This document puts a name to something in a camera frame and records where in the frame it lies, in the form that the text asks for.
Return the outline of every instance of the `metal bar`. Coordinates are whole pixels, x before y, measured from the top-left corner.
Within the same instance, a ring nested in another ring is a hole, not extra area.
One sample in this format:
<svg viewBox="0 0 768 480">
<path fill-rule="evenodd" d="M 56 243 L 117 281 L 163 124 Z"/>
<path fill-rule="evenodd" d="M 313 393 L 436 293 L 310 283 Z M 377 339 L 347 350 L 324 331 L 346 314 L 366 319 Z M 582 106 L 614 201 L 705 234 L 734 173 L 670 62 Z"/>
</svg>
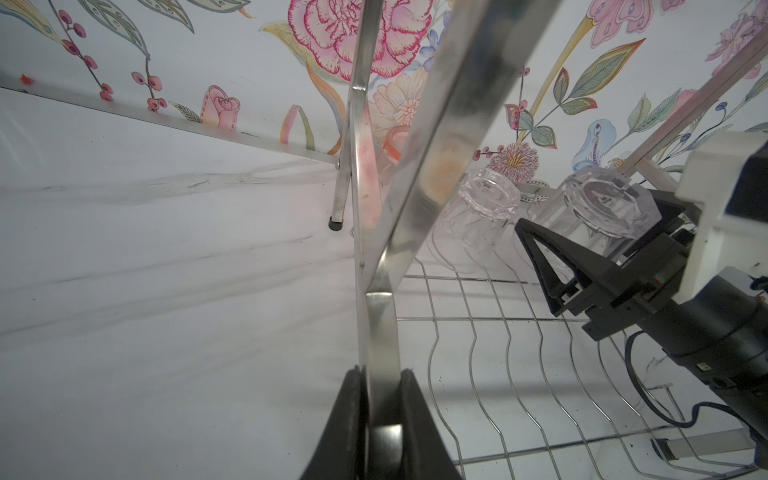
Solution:
<svg viewBox="0 0 768 480">
<path fill-rule="evenodd" d="M 424 278 L 421 275 L 403 275 L 402 278 Z M 445 276 L 445 275 L 427 275 L 428 279 L 430 280 L 456 280 L 455 276 Z M 460 279 L 462 279 L 462 282 L 486 282 L 488 279 L 480 278 L 477 276 L 460 276 Z M 517 280 L 500 280 L 500 279 L 492 279 L 494 282 L 500 282 L 500 283 L 523 283 L 524 285 L 538 285 L 537 282 L 518 282 Z"/>
<path fill-rule="evenodd" d="M 518 276 L 518 273 L 515 271 L 514 268 L 512 268 L 509 263 L 506 263 L 504 259 L 496 255 L 499 260 L 501 260 L 515 275 L 515 278 L 520 280 L 520 276 Z M 528 303 L 528 308 L 531 310 L 531 315 L 534 317 L 534 321 L 536 322 L 536 329 L 538 330 L 538 365 L 541 370 L 541 376 L 544 378 L 544 383 L 547 385 L 547 389 L 549 390 L 550 395 L 552 395 L 552 398 L 555 400 L 555 402 L 560 407 L 560 410 L 563 411 L 563 413 L 573 422 L 574 426 L 576 427 L 576 430 L 578 431 L 579 437 L 581 437 L 581 444 L 584 445 L 584 448 L 587 449 L 587 454 L 589 455 L 589 459 L 592 462 L 592 466 L 594 467 L 594 473 L 598 476 L 600 480 L 605 480 L 605 477 L 600 472 L 600 469 L 598 468 L 598 463 L 594 459 L 594 455 L 592 455 L 592 449 L 589 447 L 589 442 L 587 442 L 587 438 L 584 436 L 584 432 L 581 430 L 581 425 L 578 424 L 576 419 L 571 415 L 571 413 L 563 406 L 562 402 L 560 402 L 560 399 L 558 396 L 555 395 L 554 390 L 552 389 L 552 385 L 549 383 L 549 379 L 547 378 L 547 373 L 544 369 L 544 359 L 542 358 L 542 350 L 544 349 L 544 332 L 541 330 L 541 324 L 538 321 L 538 318 L 536 318 L 536 312 L 533 310 L 533 304 L 531 304 L 531 299 L 528 298 L 528 292 L 525 291 L 525 288 L 520 285 L 520 289 L 523 291 L 523 296 L 525 297 L 525 301 Z"/>
<path fill-rule="evenodd" d="M 509 322 L 534 322 L 536 319 L 533 317 L 503 317 L 503 316 L 473 316 L 472 319 L 476 322 L 479 321 L 509 321 Z M 431 322 L 436 320 L 438 322 L 468 322 L 467 316 L 399 316 L 398 322 Z M 586 323 L 589 319 L 538 319 L 539 322 L 568 322 L 568 323 Z"/>
<path fill-rule="evenodd" d="M 490 284 L 491 290 L 493 290 L 493 297 L 496 299 L 496 306 L 498 307 L 498 312 L 502 315 L 502 318 L 503 318 L 504 310 L 502 309 L 502 302 L 498 299 L 498 294 L 496 293 L 496 287 L 493 285 L 493 280 L 491 280 L 491 276 L 488 275 L 488 270 L 485 268 L 483 268 L 483 270 L 485 271 L 485 276 L 488 278 L 488 284 Z M 554 455 L 552 455 L 552 448 L 550 448 L 549 446 L 549 440 L 547 439 L 547 434 L 544 431 L 544 427 L 542 427 L 541 423 L 539 423 L 538 420 L 528 411 L 528 408 L 525 406 L 522 399 L 520 398 L 520 395 L 518 394 L 518 390 L 515 388 L 515 383 L 512 381 L 512 373 L 509 369 L 509 347 L 512 345 L 512 331 L 509 329 L 509 324 L 507 323 L 506 319 L 504 319 L 504 328 L 507 330 L 507 348 L 504 354 L 504 364 L 507 369 L 507 379 L 509 380 L 509 386 L 510 388 L 512 388 L 512 392 L 515 394 L 515 398 L 518 400 L 518 404 L 520 405 L 520 408 L 523 409 L 525 414 L 531 419 L 531 421 L 538 428 L 538 431 L 541 433 L 541 439 L 544 440 L 544 446 L 547 448 L 547 453 L 549 454 L 549 459 L 552 462 L 552 468 L 554 468 L 554 473 L 558 476 L 558 480 L 562 480 L 562 477 L 560 476 L 560 469 L 558 468 L 558 463 L 554 460 Z"/>
<path fill-rule="evenodd" d="M 747 429 L 726 430 L 725 432 L 706 433 L 685 439 L 662 439 L 662 445 L 671 455 L 670 460 L 698 455 L 716 455 L 724 452 L 753 450 L 755 442 Z"/>
<path fill-rule="evenodd" d="M 685 102 L 637 150 L 632 152 L 618 170 L 627 176 L 632 175 L 634 170 L 643 170 L 641 173 L 648 181 L 661 190 L 672 185 L 669 180 L 676 184 L 677 182 L 667 172 L 659 169 L 669 177 L 669 179 L 663 180 L 664 175 L 651 170 L 648 164 L 640 164 L 641 160 L 645 159 L 646 162 L 653 163 L 651 158 L 656 153 L 673 141 L 677 134 L 696 117 L 709 110 L 720 99 L 721 95 L 733 87 L 757 62 L 763 60 L 767 55 L 768 28 L 763 28 L 728 61 L 722 70 L 710 78 L 689 101 Z"/>
<path fill-rule="evenodd" d="M 349 147 L 347 146 L 349 143 L 348 126 L 349 123 L 345 123 L 341 154 L 339 154 L 339 163 L 336 165 L 336 186 L 333 189 L 331 218 L 328 220 L 328 228 L 335 231 L 341 230 L 343 226 L 346 196 L 349 193 L 349 182 L 352 180 L 352 158 L 349 156 Z"/>
<path fill-rule="evenodd" d="M 367 292 L 399 285 L 558 5 L 457 2 L 365 255 Z"/>
<path fill-rule="evenodd" d="M 655 478 L 656 480 L 674 480 L 671 477 L 664 477 L 661 475 L 655 475 L 648 472 L 642 472 L 637 465 L 634 463 L 634 458 L 632 458 L 632 455 L 629 453 L 629 449 L 627 448 L 627 444 L 624 443 L 624 438 L 622 438 L 621 434 L 619 434 L 619 430 L 616 428 L 616 424 L 614 423 L 613 419 L 611 419 L 611 416 L 608 415 L 605 410 L 603 410 L 597 402 L 594 401 L 594 398 L 592 398 L 592 395 L 590 395 L 589 391 L 587 390 L 587 387 L 584 386 L 584 382 L 581 381 L 581 376 L 578 374 L 578 369 L 576 369 L 576 362 L 574 361 L 574 334 L 571 331 L 571 327 L 565 323 L 565 327 L 568 329 L 568 337 L 570 338 L 570 341 L 568 342 L 568 349 L 569 353 L 571 355 L 571 366 L 574 370 L 574 375 L 576 375 L 576 380 L 578 381 L 579 385 L 581 385 L 581 390 L 584 392 L 584 394 L 589 398 L 589 401 L 594 405 L 596 409 L 600 413 L 603 414 L 603 416 L 608 420 L 608 422 L 611 424 L 611 428 L 613 429 L 614 433 L 616 434 L 619 443 L 621 443 L 621 448 L 624 450 L 624 453 L 627 455 L 627 458 L 629 459 L 630 464 L 632 465 L 632 468 L 640 475 L 646 477 L 646 478 Z"/>
<path fill-rule="evenodd" d="M 501 429 L 496 425 L 496 422 L 493 421 L 491 416 L 488 414 L 488 410 L 485 409 L 485 406 L 482 404 L 482 400 L 480 399 L 480 394 L 478 393 L 477 387 L 475 386 L 475 375 L 472 372 L 472 357 L 475 354 L 475 345 L 477 345 L 478 342 L 478 332 L 475 329 L 475 322 L 472 320 L 472 312 L 469 311 L 469 301 L 467 301 L 467 296 L 464 293 L 464 284 L 462 283 L 462 280 L 458 277 L 458 274 L 456 274 L 456 279 L 458 280 L 458 286 L 462 289 L 462 297 L 464 298 L 464 305 L 467 308 L 467 315 L 469 315 L 469 325 L 472 327 L 472 346 L 469 347 L 469 382 L 472 384 L 472 391 L 475 393 L 475 400 L 478 401 L 478 405 L 480 406 L 480 409 L 482 410 L 485 417 L 488 419 L 488 422 L 491 423 L 494 430 L 498 433 L 498 437 L 502 441 L 502 449 L 504 450 L 504 457 L 507 460 L 507 467 L 509 467 L 509 476 L 511 480 L 515 480 L 515 472 L 512 470 L 512 463 L 509 461 L 509 452 L 507 451 L 507 442 L 504 440 L 504 434 L 502 433 Z"/>
<path fill-rule="evenodd" d="M 429 350 L 429 359 L 427 360 L 427 383 L 429 384 L 429 394 L 432 396 L 432 403 L 435 404 L 435 411 L 437 412 L 437 416 L 440 417 L 440 421 L 445 426 L 445 429 L 448 430 L 448 433 L 450 433 L 451 437 L 453 437 L 453 441 L 456 444 L 456 451 L 458 453 L 458 466 L 462 470 L 462 478 L 466 480 L 467 474 L 464 471 L 464 462 L 462 461 L 462 447 L 458 444 L 458 437 L 453 432 L 453 430 L 451 430 L 451 427 L 448 426 L 448 422 L 446 422 L 445 417 L 442 416 L 440 407 L 437 404 L 437 398 L 435 397 L 435 390 L 432 388 L 432 357 L 435 355 L 435 349 L 437 348 L 437 344 L 440 341 L 440 329 L 437 326 L 437 317 L 435 316 L 435 302 L 432 300 L 432 291 L 429 289 L 427 270 L 424 268 L 424 263 L 422 263 L 418 258 L 414 260 L 421 266 L 422 272 L 424 273 L 424 283 L 427 286 L 429 307 L 432 309 L 432 321 L 435 324 L 435 342 L 432 344 L 432 349 Z"/>
<path fill-rule="evenodd" d="M 380 465 L 386 470 L 389 460 L 402 454 L 402 438 L 393 441 L 396 431 L 390 428 L 399 424 L 394 289 L 472 161 L 559 0 L 477 0 L 457 5 L 383 209 L 366 97 L 382 4 L 367 0 L 363 7 L 349 90 L 349 144 L 343 147 L 350 149 L 352 159 L 358 345 L 366 373 L 368 453 L 369 460 L 374 455 L 387 459 Z M 380 429 L 386 429 L 386 435 L 376 435 Z"/>
<path fill-rule="evenodd" d="M 654 427 L 654 431 L 660 431 L 660 430 L 668 430 L 673 428 L 672 425 L 662 425 L 658 427 Z M 633 430 L 632 432 L 623 433 L 621 434 L 622 437 L 628 437 L 632 435 L 641 435 L 647 433 L 645 430 Z M 600 437 L 593 437 L 591 439 L 587 439 L 587 443 L 596 443 L 596 442 L 603 442 L 604 440 L 614 440 L 616 439 L 616 435 L 603 435 Z M 581 440 L 574 440 L 573 442 L 564 442 L 564 443 L 557 443 L 554 445 L 550 445 L 550 449 L 552 451 L 562 450 L 562 449 L 569 449 L 570 447 L 578 447 L 581 445 Z M 494 462 L 496 460 L 503 460 L 504 457 L 508 456 L 509 458 L 514 457 L 522 457 L 526 455 L 532 455 L 535 453 L 544 453 L 547 451 L 546 447 L 534 447 L 532 449 L 522 449 L 522 450 L 515 450 L 514 452 L 509 452 L 507 455 L 504 455 L 503 453 L 493 453 L 490 455 L 481 455 L 477 457 L 470 457 L 464 459 L 465 465 L 471 465 L 473 463 L 483 463 L 483 462 Z"/>
</svg>

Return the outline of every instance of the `cable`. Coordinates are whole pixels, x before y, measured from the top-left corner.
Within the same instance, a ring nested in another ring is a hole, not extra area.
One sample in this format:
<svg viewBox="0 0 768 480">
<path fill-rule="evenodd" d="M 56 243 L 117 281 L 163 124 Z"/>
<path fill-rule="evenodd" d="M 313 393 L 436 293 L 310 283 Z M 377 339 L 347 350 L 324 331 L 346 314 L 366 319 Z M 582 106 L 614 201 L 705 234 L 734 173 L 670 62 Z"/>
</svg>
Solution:
<svg viewBox="0 0 768 480">
<path fill-rule="evenodd" d="M 662 420 L 664 420 L 666 423 L 669 423 L 670 425 L 674 425 L 676 427 L 680 427 L 682 429 L 689 429 L 690 427 L 696 425 L 696 421 L 699 419 L 699 409 L 701 407 L 709 407 L 711 409 L 720 410 L 721 412 L 725 412 L 728 415 L 732 415 L 739 419 L 741 422 L 744 422 L 744 419 L 739 416 L 738 413 L 732 408 L 730 408 L 728 405 L 723 405 L 721 403 L 715 403 L 715 402 L 699 402 L 691 409 L 690 412 L 690 421 L 689 422 L 678 422 L 675 419 L 671 419 L 667 417 L 665 414 L 663 414 L 648 398 L 648 395 L 645 393 L 645 390 L 643 389 L 642 385 L 640 384 L 640 380 L 637 379 L 637 374 L 634 372 L 634 367 L 632 366 L 632 345 L 634 344 L 634 340 L 639 336 L 640 334 L 645 333 L 643 330 L 639 332 L 635 332 L 632 335 L 629 336 L 627 339 L 627 344 L 624 347 L 624 364 L 627 366 L 627 374 L 629 375 L 629 380 L 632 382 L 632 386 L 634 386 L 634 389 L 637 390 L 637 394 L 640 396 L 640 398 L 643 399 L 645 404 L 648 406 L 648 408 L 658 415 L 658 417 Z"/>
</svg>

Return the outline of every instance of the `marble surface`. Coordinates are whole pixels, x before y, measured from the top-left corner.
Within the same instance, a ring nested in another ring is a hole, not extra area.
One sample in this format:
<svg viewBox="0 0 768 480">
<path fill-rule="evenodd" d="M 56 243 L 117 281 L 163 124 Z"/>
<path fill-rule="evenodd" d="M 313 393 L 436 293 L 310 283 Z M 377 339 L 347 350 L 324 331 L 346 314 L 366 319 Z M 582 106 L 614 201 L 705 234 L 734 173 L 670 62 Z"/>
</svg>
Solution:
<svg viewBox="0 0 768 480">
<path fill-rule="evenodd" d="M 357 360 L 333 167 L 0 95 L 0 476 L 297 478 Z"/>
<path fill-rule="evenodd" d="M 0 476 L 298 478 L 357 363 L 351 222 L 326 225 L 333 167 L 13 91 L 0 103 Z M 450 276 L 426 249 L 419 258 Z M 454 458 L 433 393 L 463 459 L 543 446 L 509 378 L 552 445 L 577 442 L 554 453 L 563 478 L 597 478 L 563 409 L 589 439 L 643 428 L 581 323 L 553 319 L 536 285 L 497 282 L 496 303 L 487 281 L 464 282 L 465 304 L 455 280 L 429 282 L 436 316 L 476 319 L 433 322 L 423 278 L 396 294 L 402 367 Z M 483 319 L 502 314 L 509 330 Z M 621 358 L 600 348 L 637 404 Z M 648 382 L 672 381 L 684 410 L 712 399 L 652 342 L 634 360 Z M 738 426 L 703 417 L 693 434 Z M 626 441 L 641 471 L 703 477 L 655 458 L 649 438 Z M 642 478 L 616 440 L 591 453 L 605 478 Z M 546 453 L 511 465 L 516 478 L 557 478 Z M 465 471 L 510 478 L 503 460 Z"/>
</svg>

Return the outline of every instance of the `clear glass tumbler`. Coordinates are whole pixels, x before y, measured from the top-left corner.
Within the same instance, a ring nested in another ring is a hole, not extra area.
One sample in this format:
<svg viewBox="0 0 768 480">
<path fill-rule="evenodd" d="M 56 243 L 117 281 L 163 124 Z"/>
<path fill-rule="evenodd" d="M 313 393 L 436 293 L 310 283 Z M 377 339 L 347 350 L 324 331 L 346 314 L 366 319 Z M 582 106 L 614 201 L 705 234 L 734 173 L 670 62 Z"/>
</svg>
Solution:
<svg viewBox="0 0 768 480">
<path fill-rule="evenodd" d="M 531 221 L 614 261 L 659 220 L 661 214 L 648 190 L 616 170 L 599 167 L 568 176 L 531 216 Z M 529 263 L 516 235 L 513 244 Z M 554 254 L 542 250 L 563 280 L 573 277 Z"/>
<path fill-rule="evenodd" d="M 520 204 L 520 192 L 504 175 L 470 172 L 427 236 L 434 258 L 457 273 L 488 267 L 496 241 Z"/>
</svg>

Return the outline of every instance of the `stainless steel dish rack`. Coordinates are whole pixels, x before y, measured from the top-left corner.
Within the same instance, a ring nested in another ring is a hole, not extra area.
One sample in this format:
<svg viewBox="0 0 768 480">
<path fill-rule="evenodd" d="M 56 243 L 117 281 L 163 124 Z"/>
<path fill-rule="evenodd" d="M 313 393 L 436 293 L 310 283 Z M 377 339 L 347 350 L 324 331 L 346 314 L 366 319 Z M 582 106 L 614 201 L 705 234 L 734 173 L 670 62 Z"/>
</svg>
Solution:
<svg viewBox="0 0 768 480">
<path fill-rule="evenodd" d="M 552 318 L 535 275 L 511 251 L 497 251 L 498 268 L 477 277 L 459 276 L 420 253 L 559 1 L 456 2 L 382 204 L 367 88 L 383 3 L 363 4 L 329 222 L 342 227 L 351 183 L 370 468 L 386 470 L 401 455 L 396 393 L 406 366 L 428 387 L 433 418 L 463 478 L 733 478 L 753 471 L 744 452 L 701 458 L 743 438 L 735 420 L 713 414 L 688 438 L 645 414 L 624 370 L 619 347 L 626 336 L 595 343 L 582 333 L 584 319 Z M 766 55 L 768 28 L 671 115 L 622 172 L 674 190 L 675 180 L 650 157 Z M 689 398 L 709 392 L 664 362 L 651 343 L 638 352 L 638 370 L 647 365 L 649 393 L 681 418 Z"/>
</svg>

